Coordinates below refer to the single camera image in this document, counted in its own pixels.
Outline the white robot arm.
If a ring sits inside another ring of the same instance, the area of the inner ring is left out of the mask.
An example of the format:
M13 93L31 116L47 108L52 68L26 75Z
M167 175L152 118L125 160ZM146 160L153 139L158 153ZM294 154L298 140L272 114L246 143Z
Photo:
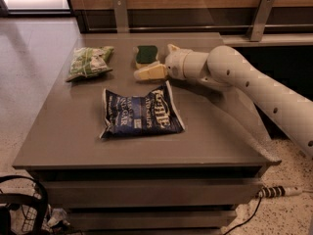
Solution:
M174 78L207 88L243 91L306 155L313 156L313 101L257 70L232 47L221 45L209 52L167 46L164 61L154 45L135 48L139 81Z

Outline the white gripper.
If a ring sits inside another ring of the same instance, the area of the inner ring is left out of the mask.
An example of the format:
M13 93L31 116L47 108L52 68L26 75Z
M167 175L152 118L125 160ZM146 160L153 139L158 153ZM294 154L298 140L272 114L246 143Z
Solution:
M168 55L165 58L165 65L157 64L140 68L134 72L134 77L139 81L165 79L169 75L171 78L185 80L184 63L191 53L190 49L181 49L174 44L168 44Z

